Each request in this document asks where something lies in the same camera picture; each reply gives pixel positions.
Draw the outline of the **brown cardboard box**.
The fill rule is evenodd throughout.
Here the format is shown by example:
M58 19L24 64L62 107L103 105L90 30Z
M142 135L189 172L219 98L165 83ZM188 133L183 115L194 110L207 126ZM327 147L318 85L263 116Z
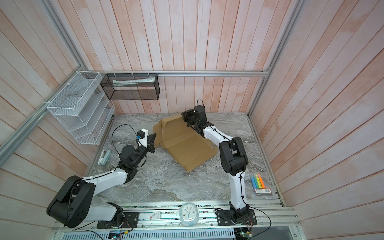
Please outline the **brown cardboard box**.
M167 150L188 173L219 151L212 141L187 127L180 114L161 119L153 126L153 132L157 134L155 147Z

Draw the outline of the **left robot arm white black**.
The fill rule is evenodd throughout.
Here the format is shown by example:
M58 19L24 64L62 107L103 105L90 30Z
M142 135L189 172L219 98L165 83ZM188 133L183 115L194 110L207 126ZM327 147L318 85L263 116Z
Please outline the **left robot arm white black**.
M82 222L104 222L111 228L124 224L123 208L112 202L93 205L93 197L107 189L130 182L143 166L148 152L155 152L156 134L142 129L137 133L137 147L127 145L119 154L116 168L108 172L80 178L69 177L47 207L47 215L71 229Z

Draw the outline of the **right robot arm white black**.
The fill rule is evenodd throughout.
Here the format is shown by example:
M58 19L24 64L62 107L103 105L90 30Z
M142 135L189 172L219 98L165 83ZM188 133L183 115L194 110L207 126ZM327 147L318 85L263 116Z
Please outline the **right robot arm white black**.
M238 220L246 217L250 213L250 206L247 204L244 174L249 159L242 139L226 135L209 122L203 105L197 105L191 110L182 112L181 115L188 127L219 148L221 165L230 180L231 219Z

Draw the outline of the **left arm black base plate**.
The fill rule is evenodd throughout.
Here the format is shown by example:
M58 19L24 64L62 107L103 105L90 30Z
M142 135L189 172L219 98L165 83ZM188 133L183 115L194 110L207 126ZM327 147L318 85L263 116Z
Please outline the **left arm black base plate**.
M111 221L98 221L97 229L135 229L138 225L139 212L117 213Z

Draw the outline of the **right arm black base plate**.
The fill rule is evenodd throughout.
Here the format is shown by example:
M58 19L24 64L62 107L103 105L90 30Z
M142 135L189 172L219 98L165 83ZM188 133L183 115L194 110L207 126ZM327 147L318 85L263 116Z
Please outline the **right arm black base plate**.
M234 226L234 225L247 225L255 226L258 224L254 210L242 217L236 217L231 210L223 210L221 208L215 209L214 213L217 216L219 226Z

